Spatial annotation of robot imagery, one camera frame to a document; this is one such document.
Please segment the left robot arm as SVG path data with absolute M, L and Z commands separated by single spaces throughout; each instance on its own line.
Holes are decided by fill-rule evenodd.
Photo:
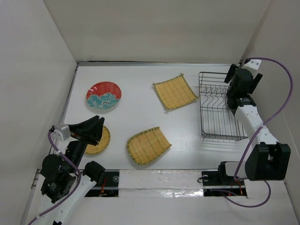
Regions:
M 99 144 L 104 121 L 96 115 L 78 124 L 59 123 L 49 129 L 47 137 L 55 153 L 42 162 L 42 211 L 29 224 L 67 224 L 86 194 L 104 182 L 105 168 L 99 163 L 88 162 L 83 171 L 78 168 L 87 146 Z

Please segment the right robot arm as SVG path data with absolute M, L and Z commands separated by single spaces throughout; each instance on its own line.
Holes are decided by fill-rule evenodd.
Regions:
M 262 78 L 258 72 L 264 58 L 249 58 L 242 66 L 232 64 L 224 80 L 229 85 L 226 92 L 227 106 L 243 126 L 249 143 L 239 162 L 224 162 L 225 168 L 217 172 L 217 180 L 228 184 L 235 180 L 268 181 L 284 180 L 291 149 L 281 143 L 267 128 L 287 105 L 288 99 L 270 118 L 263 121 L 251 94 Z

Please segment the fan-shaped bamboo tray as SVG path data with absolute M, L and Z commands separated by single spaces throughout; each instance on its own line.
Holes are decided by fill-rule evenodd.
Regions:
M 142 131 L 130 137 L 126 143 L 127 152 L 137 165 L 155 161 L 171 146 L 160 127 Z

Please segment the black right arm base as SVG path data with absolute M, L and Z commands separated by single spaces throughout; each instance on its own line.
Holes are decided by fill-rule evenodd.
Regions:
M 201 177 L 197 179 L 198 183 L 202 183 L 204 186 L 233 186 L 233 176 L 228 176 L 225 171 L 225 162 L 221 162 L 217 170 L 214 171 L 202 171 Z

